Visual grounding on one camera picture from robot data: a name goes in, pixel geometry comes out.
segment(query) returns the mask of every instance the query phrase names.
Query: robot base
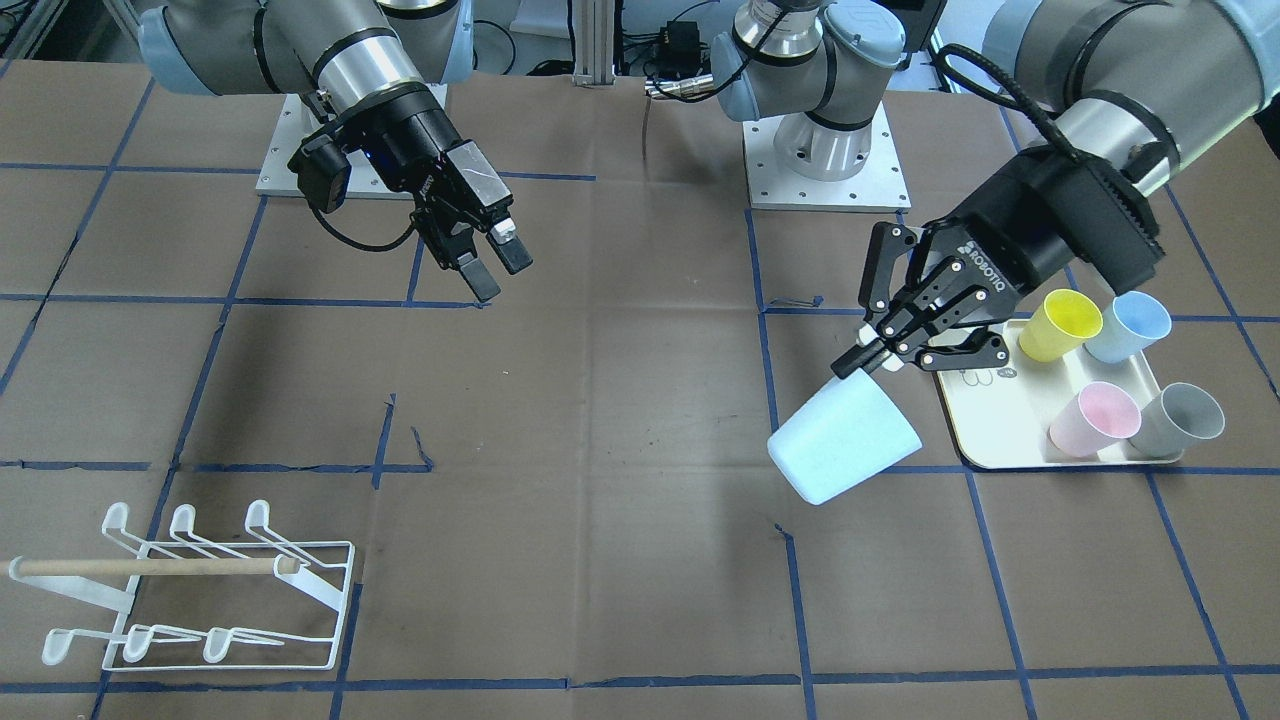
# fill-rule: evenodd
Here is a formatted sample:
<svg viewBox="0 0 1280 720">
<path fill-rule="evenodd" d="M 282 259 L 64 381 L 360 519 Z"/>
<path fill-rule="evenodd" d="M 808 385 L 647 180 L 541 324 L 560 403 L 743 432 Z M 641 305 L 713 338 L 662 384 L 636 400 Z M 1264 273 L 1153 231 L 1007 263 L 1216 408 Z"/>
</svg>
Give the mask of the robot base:
<svg viewBox="0 0 1280 720">
<path fill-rule="evenodd" d="M 893 213 L 911 206 L 883 105 L 876 110 L 872 120 L 872 150 L 867 155 L 867 163 L 856 176 L 846 181 L 810 179 L 780 163 L 773 151 L 773 135 L 781 124 L 782 118 L 742 123 L 751 208 Z"/>
<path fill-rule="evenodd" d="M 431 94 L 435 101 L 444 108 L 447 87 L 433 85 Z M 315 117 L 302 104 L 297 95 L 284 96 L 284 108 L 280 118 L 275 123 L 275 133 L 271 135 L 271 146 L 266 150 L 262 160 L 262 172 L 257 176 L 257 193 L 276 197 L 302 197 L 298 190 L 298 176 L 289 168 L 289 158 L 302 143 L 302 138 L 320 129 Z M 378 173 L 360 152 L 347 156 L 351 160 L 351 182 L 347 186 L 347 197 L 361 197 L 366 200 L 408 200 L 407 192 L 392 192 L 383 186 Z"/>
</svg>

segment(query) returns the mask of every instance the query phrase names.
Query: gray cup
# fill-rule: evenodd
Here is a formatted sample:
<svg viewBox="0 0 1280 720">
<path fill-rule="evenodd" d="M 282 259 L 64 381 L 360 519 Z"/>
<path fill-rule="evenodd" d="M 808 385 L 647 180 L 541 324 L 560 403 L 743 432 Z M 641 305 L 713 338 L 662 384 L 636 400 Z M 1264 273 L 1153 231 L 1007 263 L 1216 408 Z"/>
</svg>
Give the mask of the gray cup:
<svg viewBox="0 0 1280 720">
<path fill-rule="evenodd" d="M 1142 410 L 1142 429 L 1129 442 L 1152 457 L 1169 457 L 1224 429 L 1226 416 L 1212 395 L 1190 383 L 1174 383 Z"/>
</svg>

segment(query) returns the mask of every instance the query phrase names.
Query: robotiq logo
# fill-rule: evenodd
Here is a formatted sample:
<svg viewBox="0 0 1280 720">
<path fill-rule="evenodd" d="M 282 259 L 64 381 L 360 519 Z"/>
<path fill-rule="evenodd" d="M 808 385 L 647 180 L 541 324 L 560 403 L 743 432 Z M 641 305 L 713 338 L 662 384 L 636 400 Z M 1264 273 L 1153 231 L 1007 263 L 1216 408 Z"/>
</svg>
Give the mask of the robotiq logo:
<svg viewBox="0 0 1280 720">
<path fill-rule="evenodd" d="M 973 260 L 973 264 L 977 265 L 979 270 L 982 270 L 982 274 L 986 275 L 988 281 L 991 281 L 991 287 L 996 288 L 996 292 L 1005 292 L 1005 288 L 1009 287 L 1009 283 L 1006 283 L 1005 278 L 1001 277 L 1001 274 L 996 270 L 996 266 L 992 264 L 992 261 L 988 260 L 987 256 L 982 254 L 982 250 L 978 250 L 978 245 L 974 241 L 970 240 L 969 242 L 964 243 L 960 247 L 960 254 L 968 255 L 969 259 Z"/>
</svg>

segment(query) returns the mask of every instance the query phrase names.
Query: brown floor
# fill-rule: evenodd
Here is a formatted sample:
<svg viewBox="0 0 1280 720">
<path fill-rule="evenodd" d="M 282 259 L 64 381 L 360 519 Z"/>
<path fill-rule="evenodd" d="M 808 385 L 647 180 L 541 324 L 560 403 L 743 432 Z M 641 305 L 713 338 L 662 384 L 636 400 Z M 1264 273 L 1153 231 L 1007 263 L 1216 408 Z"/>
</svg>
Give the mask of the brown floor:
<svg viewBox="0 0 1280 720">
<path fill-rule="evenodd" d="M 643 159 L 636 83 L 476 77 L 449 114 L 513 173 L 536 260 L 477 310 L 412 246 L 260 201 L 279 106 L 134 67 L 0 78 L 0 556 L 109 556 L 118 500 L 228 538 L 262 497 L 283 533 L 357 544 L 353 643 L 328 673 L 102 675 L 87 641 L 46 667 L 50 628 L 109 614 L 3 582 L 0 716 L 1280 715 L 1280 164 L 1253 124 L 1153 199 L 1178 323 L 1148 357 L 1219 397 L 1222 438 L 1151 473 L 973 473 L 909 369 L 877 379 L 924 450 L 810 507 L 764 441 L 851 343 L 891 217 L 746 213 L 716 106 L 655 105 Z M 887 109 L 914 223 L 1021 132 L 973 97 Z M 378 240 L 404 213 L 335 222 Z M 172 587 L 147 607 L 219 606 Z"/>
</svg>

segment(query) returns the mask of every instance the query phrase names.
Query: pink cup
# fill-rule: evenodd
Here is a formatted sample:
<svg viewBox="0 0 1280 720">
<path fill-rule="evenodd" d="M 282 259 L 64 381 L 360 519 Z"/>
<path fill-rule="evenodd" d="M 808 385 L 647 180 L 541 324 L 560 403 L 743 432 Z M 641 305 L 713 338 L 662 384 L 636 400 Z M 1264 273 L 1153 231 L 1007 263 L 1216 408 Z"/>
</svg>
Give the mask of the pink cup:
<svg viewBox="0 0 1280 720">
<path fill-rule="evenodd" d="M 1121 388 L 1103 382 L 1089 383 L 1050 423 L 1048 437 L 1071 457 L 1132 438 L 1142 427 L 1142 410 Z"/>
</svg>

